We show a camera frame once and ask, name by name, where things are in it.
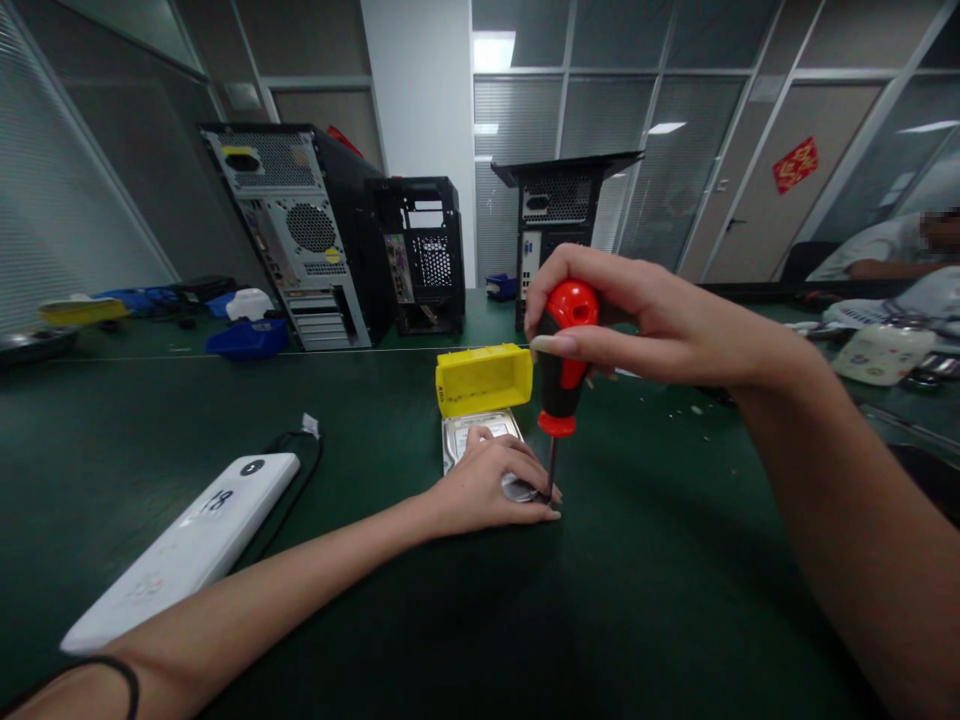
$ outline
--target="screwdriver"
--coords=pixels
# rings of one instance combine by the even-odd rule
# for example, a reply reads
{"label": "screwdriver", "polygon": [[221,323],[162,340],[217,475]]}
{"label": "screwdriver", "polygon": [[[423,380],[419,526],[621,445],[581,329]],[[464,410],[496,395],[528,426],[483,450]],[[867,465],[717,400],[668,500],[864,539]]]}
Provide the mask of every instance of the screwdriver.
{"label": "screwdriver", "polygon": [[[538,335],[555,335],[561,330],[578,325],[596,325],[600,318],[600,303],[593,288],[579,280],[565,280],[550,293],[540,322]],[[540,400],[543,410],[539,425],[550,436],[550,459],[547,463],[547,505],[553,497],[553,477],[556,471],[557,440],[570,437],[577,429],[574,413],[580,402],[580,388],[590,369],[583,360],[566,360],[545,352],[538,354],[540,365]]]}

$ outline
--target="screwdriver shaft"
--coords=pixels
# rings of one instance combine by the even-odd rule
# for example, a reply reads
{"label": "screwdriver shaft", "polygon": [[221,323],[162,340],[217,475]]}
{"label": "screwdriver shaft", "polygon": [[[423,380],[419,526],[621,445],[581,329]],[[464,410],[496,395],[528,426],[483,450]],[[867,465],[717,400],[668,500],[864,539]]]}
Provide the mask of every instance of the screwdriver shaft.
{"label": "screwdriver shaft", "polygon": [[553,471],[557,465],[557,439],[550,438],[550,459],[547,461],[547,507],[553,501]]}

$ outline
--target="hand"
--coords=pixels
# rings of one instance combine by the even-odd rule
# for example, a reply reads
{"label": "hand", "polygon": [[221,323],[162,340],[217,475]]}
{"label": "hand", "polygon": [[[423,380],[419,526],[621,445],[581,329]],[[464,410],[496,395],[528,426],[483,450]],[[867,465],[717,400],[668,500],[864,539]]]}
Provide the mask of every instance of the hand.
{"label": "hand", "polygon": [[[525,443],[513,435],[494,438],[484,426],[470,428],[460,462],[423,496],[437,524],[436,534],[459,535],[496,525],[560,519],[559,512],[542,503],[508,499],[500,484],[508,472],[547,492],[547,471]],[[556,487],[553,501],[560,502]]]}
{"label": "hand", "polygon": [[[638,332],[585,326],[534,337],[547,296],[567,278],[597,291],[601,321],[629,322]],[[524,327],[533,350],[657,382],[772,387],[796,380],[801,368],[824,365],[816,348],[791,330],[659,265],[570,243],[554,251],[527,290]]]}

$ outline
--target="white container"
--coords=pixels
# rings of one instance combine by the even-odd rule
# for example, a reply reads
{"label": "white container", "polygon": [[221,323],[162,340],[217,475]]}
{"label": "white container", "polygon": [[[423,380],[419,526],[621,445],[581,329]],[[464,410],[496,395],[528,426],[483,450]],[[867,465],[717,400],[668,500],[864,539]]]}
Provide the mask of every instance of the white container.
{"label": "white container", "polygon": [[858,330],[832,366],[838,375],[868,385],[896,385],[933,350],[937,335],[922,320],[894,318]]}
{"label": "white container", "polygon": [[242,317],[250,320],[260,320],[264,313],[273,309],[273,301],[269,295],[263,290],[248,288],[247,290],[237,290],[233,300],[227,303],[227,317],[231,320]]}

